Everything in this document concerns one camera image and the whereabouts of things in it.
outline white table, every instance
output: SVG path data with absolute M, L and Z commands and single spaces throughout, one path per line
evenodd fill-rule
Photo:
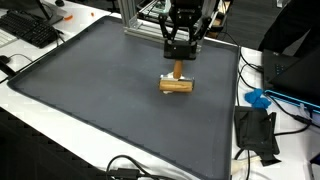
M 81 30 L 92 24 L 98 18 L 109 15 L 109 12 L 74 4 L 65 1 L 63 9 L 68 14 L 73 15 L 73 19 L 70 21 L 62 21 L 54 25 L 57 29 L 65 33 L 64 38 L 70 39 Z M 0 54 L 10 56 L 12 54 L 20 53 L 24 54 L 33 60 L 41 57 L 45 53 L 56 47 L 56 43 L 52 43 L 44 49 L 38 49 L 29 45 L 22 40 L 18 40 L 9 46 L 0 49 Z M 243 54 L 245 58 L 254 64 L 261 63 L 261 53 L 243 48 Z M 14 70 L 18 70 L 29 62 L 20 56 L 15 56 L 10 62 L 9 66 Z M 261 76 L 254 72 L 249 67 L 243 72 L 243 76 L 249 84 L 255 87 L 261 87 Z M 6 78 L 6 76 L 0 72 L 0 80 Z M 250 89 L 243 83 L 239 85 L 240 97 L 243 97 Z M 33 128 L 37 129 L 41 133 L 45 134 L 52 140 L 64 146 L 74 154 L 80 156 L 87 162 L 94 166 L 105 169 L 108 162 L 117 155 L 126 154 L 134 157 L 142 164 L 150 167 L 153 174 L 167 175 L 173 178 L 181 179 L 181 177 L 188 177 L 189 179 L 197 179 L 196 177 L 184 172 L 176 167 L 168 164 L 167 162 L 152 156 L 134 146 L 127 144 L 117 138 L 110 136 L 100 130 L 95 129 L 92 126 L 82 123 L 70 116 L 67 116 L 57 110 L 49 108 L 46 105 L 40 104 L 30 98 L 20 95 L 14 92 L 6 83 L 0 84 L 0 106 L 6 111 L 12 113 L 25 123 L 29 124 Z M 248 103 L 240 98 L 241 105 L 249 106 Z M 284 103 L 281 103 L 285 109 L 295 114 L 299 113 L 297 107 L 293 107 Z M 268 112 L 277 112 L 277 124 L 276 132 L 293 131 L 302 128 L 304 125 L 292 120 L 290 117 L 282 113 L 276 106 L 272 105 Z M 307 161 L 317 152 L 320 152 L 320 132 L 315 131 L 313 128 L 304 133 L 297 135 L 281 136 L 277 137 L 277 141 L 280 147 L 280 155 L 278 159 L 282 160 L 282 163 L 262 167 L 259 163 L 251 166 L 250 179 L 291 179 L 291 180 L 303 180 L 309 179 L 308 170 L 306 169 Z M 235 142 L 235 133 L 233 133 L 232 142 L 232 154 L 233 156 L 239 150 Z M 240 158 L 246 157 L 246 153 L 243 153 Z M 121 167 L 133 167 L 133 165 L 126 160 L 116 161 L 114 166 Z M 233 179 L 245 179 L 246 169 L 239 172 Z

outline blue clamp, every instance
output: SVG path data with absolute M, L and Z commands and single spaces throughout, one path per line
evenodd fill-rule
M 244 99 L 254 108 L 267 109 L 271 102 L 267 98 L 261 98 L 262 93 L 262 89 L 255 89 L 253 92 L 245 94 Z

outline black cable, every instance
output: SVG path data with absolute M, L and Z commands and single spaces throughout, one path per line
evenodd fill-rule
M 8 77 L 4 78 L 4 80 L 0 81 L 0 84 L 2 84 L 3 82 L 5 82 L 6 80 L 8 80 Z
M 282 136 L 282 135 L 290 135 L 290 134 L 302 133 L 302 132 L 306 131 L 310 126 L 311 126 L 311 120 L 310 120 L 310 123 L 308 123 L 308 124 L 306 125 L 306 127 L 302 128 L 302 129 L 300 129 L 300 130 L 291 131 L 291 132 L 276 133 L 276 134 L 274 134 L 274 136 Z
M 228 32 L 221 32 L 221 33 L 224 33 L 226 35 L 228 35 L 230 37 L 230 39 L 237 45 L 239 46 L 239 44 L 233 39 L 233 37 L 228 33 Z
M 240 57 L 242 57 L 242 60 L 243 60 L 246 64 L 249 64 L 249 66 L 250 66 L 252 69 L 254 69 L 254 70 L 256 70 L 256 71 L 258 71 L 258 72 L 260 72 L 260 73 L 263 73 L 263 68 L 262 68 L 261 66 L 248 63 L 248 61 L 244 58 L 244 56 L 243 56 L 243 54 L 242 54 L 242 47 L 240 47 Z
M 244 149 L 240 149 L 237 154 L 234 156 L 235 160 L 238 160 L 238 158 L 240 157 L 240 155 L 242 154 L 242 152 L 244 151 Z
M 247 66 L 247 64 L 242 66 L 241 71 L 239 71 L 239 69 L 238 69 L 239 76 L 238 76 L 238 80 L 237 80 L 237 95 L 236 95 L 237 96 L 237 104 L 238 104 L 238 106 L 240 106 L 240 102 L 239 102 L 239 82 L 240 82 L 240 77 L 241 77 L 242 71 L 246 66 Z
M 240 79 L 241 79 L 249 88 L 251 88 L 251 89 L 253 89 L 253 90 L 256 89 L 255 87 L 249 85 L 246 80 L 244 80 L 244 78 L 243 78 L 243 76 L 242 76 L 242 71 L 239 71 L 239 69 L 238 69 L 238 73 L 239 73 Z
M 248 150 L 248 173 L 247 173 L 246 180 L 249 180 L 249 176 L 250 176 L 250 151 Z
M 146 16 L 149 16 L 150 12 L 153 10 L 154 7 L 156 7 L 157 3 L 159 2 L 160 0 L 157 0 L 154 5 L 152 6 L 152 8 L 149 10 L 148 14 Z
M 307 108 L 309 111 L 309 116 L 312 119 L 313 118 L 313 109 L 312 108 Z
M 279 107 L 279 109 L 282 111 L 282 112 L 284 112 L 284 113 L 286 113 L 287 115 L 289 115 L 289 116 L 291 116 L 292 118 L 294 118 L 294 115 L 293 114 L 291 114 L 291 113 L 289 113 L 288 111 L 286 111 L 285 109 L 283 109 L 283 107 L 273 98 L 273 97 L 271 97 L 271 96 L 268 96 L 267 94 L 264 94 L 266 97 L 268 97 L 269 99 L 271 99 L 278 107 Z
M 25 56 L 25 55 L 23 55 L 23 54 L 14 54 L 14 55 L 11 55 L 11 56 L 9 57 L 9 59 L 11 59 L 11 58 L 14 57 L 14 56 L 22 56 L 22 57 L 25 57 L 26 59 L 28 59 L 30 62 L 33 62 L 31 58 L 29 58 L 29 57 L 27 57 L 27 56 Z
M 317 124 L 315 124 L 315 123 L 313 123 L 312 122 L 312 119 L 310 120 L 310 119 L 303 119 L 303 121 L 300 121 L 300 118 L 301 117 L 299 117 L 299 116 L 297 116 L 297 115 L 294 115 L 294 114 L 291 114 L 291 113 L 289 113 L 288 111 L 286 111 L 273 97 L 271 97 L 271 96 L 269 96 L 269 95 L 267 95 L 267 94 L 264 94 L 267 98 L 269 98 L 269 99 L 271 99 L 277 106 L 278 106 L 278 108 L 282 111 L 282 112 L 284 112 L 285 114 L 287 114 L 288 116 L 290 116 L 290 117 L 292 117 L 293 119 L 295 119 L 295 120 L 297 120 L 297 121 L 299 121 L 299 122 L 301 122 L 301 123 L 305 123 L 305 124 L 309 124 L 310 123 L 310 125 L 312 125 L 312 126 L 315 126 L 315 127 L 317 127 L 317 128 L 319 128 L 320 129 L 320 126 L 319 125 L 317 125 Z
M 113 163 L 113 161 L 115 161 L 116 159 L 119 159 L 119 158 L 125 158 L 125 159 L 128 159 L 130 162 L 132 162 L 140 171 L 142 171 L 145 175 L 151 175 L 150 173 L 148 173 L 147 171 L 145 171 L 140 165 L 139 163 L 133 159 L 132 157 L 130 156 L 127 156 L 127 155 L 119 155 L 119 156 L 116 156 L 114 157 L 108 164 L 107 166 L 107 172 L 109 172 L 110 170 L 110 166 L 111 164 Z
M 148 178 L 152 178 L 152 179 L 164 179 L 164 180 L 175 180 L 169 177 L 165 177 L 165 176 L 159 176 L 159 175 L 141 175 L 140 177 L 148 177 Z
M 119 155 L 119 156 L 116 156 L 114 157 L 108 164 L 107 166 L 107 170 L 106 170 L 106 177 L 107 177 L 107 180 L 110 180 L 110 179 L 113 179 L 113 178 L 110 178 L 108 175 L 108 172 L 110 172 L 110 167 L 111 167 L 111 164 L 116 160 L 116 159 L 119 159 L 119 158 L 125 158 L 125 159 L 128 159 L 130 162 L 132 162 L 141 172 L 143 172 L 144 174 L 138 174 L 138 177 L 137 178 L 140 178 L 140 177 L 149 177 L 151 179 L 154 179 L 154 180 L 160 180 L 160 179 L 163 179 L 163 180 L 175 180 L 175 179 L 172 179 L 172 178 L 169 178 L 169 177 L 166 177 L 166 176 L 161 176 L 161 175 L 153 175 L 153 174 L 150 174 L 148 173 L 146 170 L 144 170 L 140 165 L 139 163 L 133 159 L 132 157 L 130 156 L 127 156 L 127 155 Z

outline black device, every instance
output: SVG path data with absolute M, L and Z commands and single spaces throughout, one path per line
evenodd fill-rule
M 265 109 L 237 106 L 234 122 L 239 148 L 254 151 L 263 166 L 280 162 L 274 157 L 280 153 L 274 137 L 276 113 L 268 115 Z
M 300 59 L 264 51 L 264 90 L 279 100 L 320 113 L 320 46 Z
M 158 19 L 162 35 L 165 38 L 164 57 L 167 59 L 195 60 L 197 41 L 201 40 L 211 23 L 210 17 L 202 17 L 203 0 L 171 0 L 169 14 L 160 14 Z M 173 28 L 171 33 L 166 28 L 166 20 L 170 16 Z M 201 18 L 199 30 L 195 30 L 194 24 Z M 179 28 L 187 28 L 189 40 L 176 40 L 175 36 Z
M 58 32 L 51 25 L 16 11 L 11 11 L 0 18 L 0 28 L 39 48 L 47 46 L 58 38 Z
M 56 0 L 56 5 L 59 6 L 59 7 L 62 7 L 64 6 L 64 2 L 62 0 Z
M 8 64 L 10 62 L 10 59 L 7 56 L 0 56 L 0 62 Z
M 0 8 L 18 10 L 37 16 L 42 21 L 54 24 L 63 19 L 57 15 L 54 7 L 41 3 L 40 0 L 0 0 Z

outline keyboard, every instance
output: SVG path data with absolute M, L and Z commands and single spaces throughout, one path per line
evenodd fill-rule
M 18 38 L 0 29 L 0 48 L 16 41 Z
M 280 64 L 275 64 L 275 68 L 276 68 L 276 74 L 279 75 L 281 74 L 284 70 L 286 70 L 286 66 L 284 65 L 280 65 Z
M 51 25 L 15 11 L 1 16 L 0 29 L 39 48 L 58 38 L 56 30 Z

